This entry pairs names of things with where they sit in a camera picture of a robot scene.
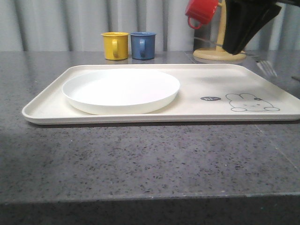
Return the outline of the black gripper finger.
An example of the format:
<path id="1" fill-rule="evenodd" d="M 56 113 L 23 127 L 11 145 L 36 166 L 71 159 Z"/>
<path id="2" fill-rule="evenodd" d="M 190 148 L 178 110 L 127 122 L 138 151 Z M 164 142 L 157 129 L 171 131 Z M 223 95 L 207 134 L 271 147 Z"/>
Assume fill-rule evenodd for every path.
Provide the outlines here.
<path id="1" fill-rule="evenodd" d="M 276 17 L 281 7 L 275 3 L 232 4 L 232 54 L 240 53 L 253 36 Z"/>
<path id="2" fill-rule="evenodd" d="M 251 38 L 267 23 L 264 18 L 268 0 L 227 0 L 223 49 L 241 52 Z"/>

